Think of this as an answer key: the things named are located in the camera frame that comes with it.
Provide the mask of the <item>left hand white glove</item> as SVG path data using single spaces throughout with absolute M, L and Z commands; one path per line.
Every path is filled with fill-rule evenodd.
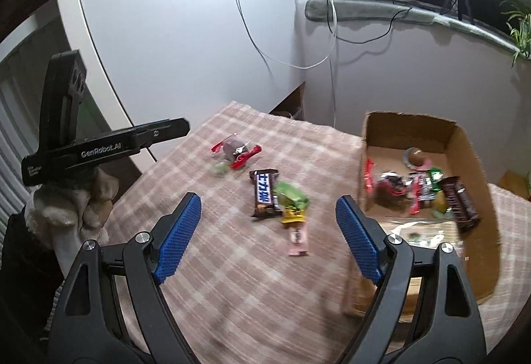
M 52 250 L 64 277 L 88 240 L 109 242 L 105 224 L 119 191 L 119 179 L 97 167 L 76 181 L 42 184 L 29 197 L 26 227 Z

